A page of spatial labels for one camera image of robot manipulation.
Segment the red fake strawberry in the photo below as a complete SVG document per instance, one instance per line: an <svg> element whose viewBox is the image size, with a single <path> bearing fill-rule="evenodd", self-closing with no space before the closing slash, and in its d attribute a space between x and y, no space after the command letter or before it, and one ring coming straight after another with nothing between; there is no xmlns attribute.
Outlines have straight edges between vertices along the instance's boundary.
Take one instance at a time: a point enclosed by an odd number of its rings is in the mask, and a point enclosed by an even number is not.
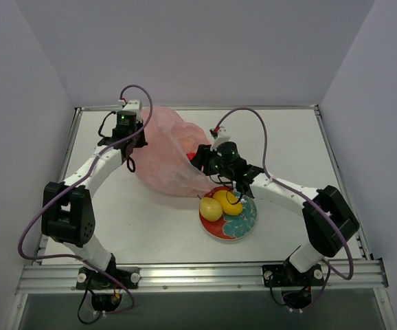
<svg viewBox="0 0 397 330"><path fill-rule="evenodd" d="M192 162L193 160L197 160L198 156L196 155L196 153L188 153L187 158Z"/></svg>

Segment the yellow fake mango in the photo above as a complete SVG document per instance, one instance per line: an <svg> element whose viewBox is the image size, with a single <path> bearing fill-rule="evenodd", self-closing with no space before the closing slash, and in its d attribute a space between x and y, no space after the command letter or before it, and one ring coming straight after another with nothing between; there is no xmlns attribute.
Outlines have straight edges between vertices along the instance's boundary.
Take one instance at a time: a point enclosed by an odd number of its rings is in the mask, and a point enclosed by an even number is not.
<svg viewBox="0 0 397 330"><path fill-rule="evenodd" d="M243 211L242 203L230 190L217 190L213 198L221 204L226 215L238 216Z"/></svg>

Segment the yellow fake pear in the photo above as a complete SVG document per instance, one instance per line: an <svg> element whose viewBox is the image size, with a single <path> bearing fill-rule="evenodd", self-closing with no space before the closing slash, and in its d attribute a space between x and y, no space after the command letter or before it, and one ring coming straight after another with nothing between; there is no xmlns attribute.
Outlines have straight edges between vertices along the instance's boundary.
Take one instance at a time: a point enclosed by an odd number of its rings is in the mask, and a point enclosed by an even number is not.
<svg viewBox="0 0 397 330"><path fill-rule="evenodd" d="M199 213L205 220L215 222L222 217L223 208L217 200L203 197L200 201Z"/></svg>

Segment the pink plastic bag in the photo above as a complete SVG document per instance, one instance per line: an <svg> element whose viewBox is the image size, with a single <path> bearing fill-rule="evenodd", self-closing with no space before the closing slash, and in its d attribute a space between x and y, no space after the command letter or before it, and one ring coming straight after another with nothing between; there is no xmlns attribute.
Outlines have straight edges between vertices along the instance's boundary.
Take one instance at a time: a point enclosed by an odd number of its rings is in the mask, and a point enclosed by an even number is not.
<svg viewBox="0 0 397 330"><path fill-rule="evenodd" d="M148 109L142 118L150 120L144 129L147 146L135 148L137 178L158 193L175 197L203 196L216 184L191 165L188 155L195 153L201 144L209 144L202 128L185 121L169 107Z"/></svg>

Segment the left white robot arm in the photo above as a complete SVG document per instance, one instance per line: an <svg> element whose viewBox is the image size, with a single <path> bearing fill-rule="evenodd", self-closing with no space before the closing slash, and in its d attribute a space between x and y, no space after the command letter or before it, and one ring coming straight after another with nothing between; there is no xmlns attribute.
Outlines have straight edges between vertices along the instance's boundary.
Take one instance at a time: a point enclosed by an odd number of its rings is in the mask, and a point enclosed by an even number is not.
<svg viewBox="0 0 397 330"><path fill-rule="evenodd" d="M95 235L92 197L120 166L125 164L134 173L133 149L148 144L141 109L136 102L111 114L116 115L112 135L101 136L91 157L73 175L60 183L46 185L43 203L54 203L42 215L41 230L44 235L69 248L77 259L85 261L87 276L100 269L124 285L136 288L140 275L136 271L117 269L114 255Z"/></svg>

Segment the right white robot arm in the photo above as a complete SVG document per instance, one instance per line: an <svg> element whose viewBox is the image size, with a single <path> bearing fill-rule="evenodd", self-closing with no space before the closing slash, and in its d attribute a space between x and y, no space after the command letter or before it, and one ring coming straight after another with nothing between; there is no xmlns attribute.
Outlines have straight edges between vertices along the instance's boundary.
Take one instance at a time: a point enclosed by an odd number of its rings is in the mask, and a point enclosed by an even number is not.
<svg viewBox="0 0 397 330"><path fill-rule="evenodd" d="M241 195L275 203L302 217L308 240L274 274L280 285L301 286L314 276L320 262L328 262L340 250L345 251L349 265L348 273L341 277L347 281L353 277L348 241L360 225L337 188L309 188L272 177L265 167L241 158L234 142L224 142L217 148L201 144L188 159L203 174L218 175L233 183Z"/></svg>

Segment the red and teal plate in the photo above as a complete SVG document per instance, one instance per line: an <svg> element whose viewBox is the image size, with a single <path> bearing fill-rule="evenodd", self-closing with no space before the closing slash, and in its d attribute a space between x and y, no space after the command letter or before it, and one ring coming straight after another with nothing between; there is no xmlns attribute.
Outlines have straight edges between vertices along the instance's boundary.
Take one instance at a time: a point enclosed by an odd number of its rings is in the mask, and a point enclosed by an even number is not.
<svg viewBox="0 0 397 330"><path fill-rule="evenodd" d="M213 237L225 241L235 241L245 237L253 230L257 221L257 210L253 199L246 195L242 196L239 192L233 191L225 186L215 187L208 193L204 194L204 197L213 198L213 194L217 190L232 191L232 193L237 196L238 200L242 203L243 211L238 216L231 216L223 213L222 217L215 222L205 220L199 213L202 226Z"/></svg>

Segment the aluminium front rail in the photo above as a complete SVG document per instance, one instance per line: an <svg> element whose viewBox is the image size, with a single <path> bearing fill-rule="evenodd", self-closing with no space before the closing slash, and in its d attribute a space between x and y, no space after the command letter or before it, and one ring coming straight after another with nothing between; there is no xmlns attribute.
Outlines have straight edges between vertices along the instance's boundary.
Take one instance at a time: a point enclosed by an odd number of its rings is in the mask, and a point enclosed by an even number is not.
<svg viewBox="0 0 397 330"><path fill-rule="evenodd" d="M140 274L135 293L159 292L252 292L264 291L263 262L258 263L172 263L119 264L136 268ZM31 265L24 267L18 294L76 294L81 264ZM388 286L382 261L357 260L354 276L343 280L332 273L328 289L379 289Z"/></svg>

